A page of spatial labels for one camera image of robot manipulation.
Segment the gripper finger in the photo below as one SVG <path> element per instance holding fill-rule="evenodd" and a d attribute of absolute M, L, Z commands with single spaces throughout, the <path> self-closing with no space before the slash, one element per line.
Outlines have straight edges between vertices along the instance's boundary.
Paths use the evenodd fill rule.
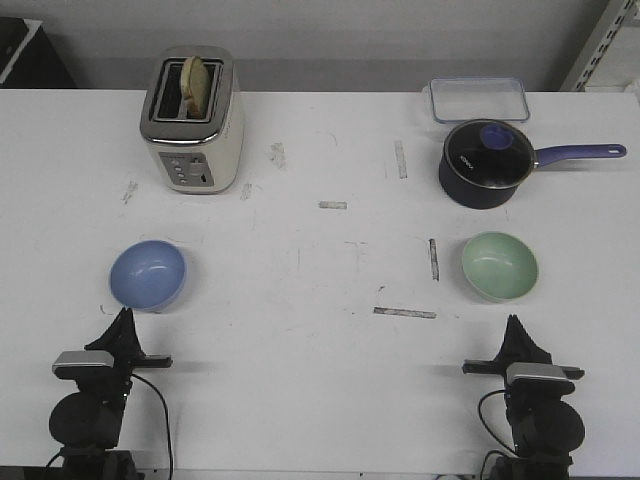
<path fill-rule="evenodd" d="M 530 337 L 517 316 L 514 317 L 517 360 L 522 363 L 551 364 L 552 356 Z"/>
<path fill-rule="evenodd" d="M 122 341 L 122 329 L 126 317 L 126 308 L 122 308 L 111 325 L 96 340 L 86 344 L 85 350 L 116 350 Z"/>
<path fill-rule="evenodd" d="M 142 350 L 135 326 L 135 320 L 133 310 L 131 308 L 125 309 L 125 340 L 126 350 L 131 358 L 143 358 L 144 351 Z"/>
<path fill-rule="evenodd" d="M 517 358 L 517 320 L 514 314 L 508 316 L 502 344 L 494 361 L 514 361 Z"/>

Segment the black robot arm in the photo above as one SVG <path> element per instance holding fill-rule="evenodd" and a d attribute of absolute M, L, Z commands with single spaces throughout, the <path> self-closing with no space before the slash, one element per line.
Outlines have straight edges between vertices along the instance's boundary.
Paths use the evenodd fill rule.
<path fill-rule="evenodd" d="M 135 380 L 159 398 L 164 414 L 168 477 L 174 474 L 174 455 L 167 402 L 160 390 L 140 376 L 140 369 L 167 369 L 169 356 L 144 353 L 135 328 L 133 310 L 123 307 L 111 325 L 81 350 L 64 351 L 52 373 L 71 380 L 75 393 L 61 399 L 49 416 L 49 432 L 61 448 L 44 467 L 41 477 L 57 479 L 143 479 L 133 454 L 117 448 L 127 400 Z"/>
<path fill-rule="evenodd" d="M 495 456 L 491 470 L 481 466 L 480 479 L 567 479 L 573 464 L 571 453 L 585 438 L 579 413 L 563 401 L 575 391 L 576 380 L 585 371 L 553 363 L 552 356 L 529 336 L 518 316 L 508 317 L 501 347 L 492 360 L 466 360 L 465 374 L 495 375 L 503 387 L 485 394 L 478 401 L 480 422 L 486 425 L 484 402 L 501 394 L 513 445 L 509 447 L 495 432 L 489 433 L 503 447 L 491 450 Z"/>

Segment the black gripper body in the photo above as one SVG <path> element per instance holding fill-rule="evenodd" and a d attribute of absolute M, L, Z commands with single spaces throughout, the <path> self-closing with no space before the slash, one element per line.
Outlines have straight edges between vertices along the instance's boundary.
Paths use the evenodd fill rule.
<path fill-rule="evenodd" d="M 131 378 L 137 369 L 165 369 L 173 364 L 170 355 L 146 355 L 131 358 L 129 355 L 111 353 L 115 363 L 113 372 L 87 380 L 75 380 L 81 392 L 90 393 L 100 400 L 126 398 L 131 390 Z"/>
<path fill-rule="evenodd" d="M 584 370 L 553 363 L 512 361 L 506 365 L 496 360 L 471 360 L 462 363 L 464 374 L 495 375 L 503 380 L 507 395 L 569 395 Z"/>

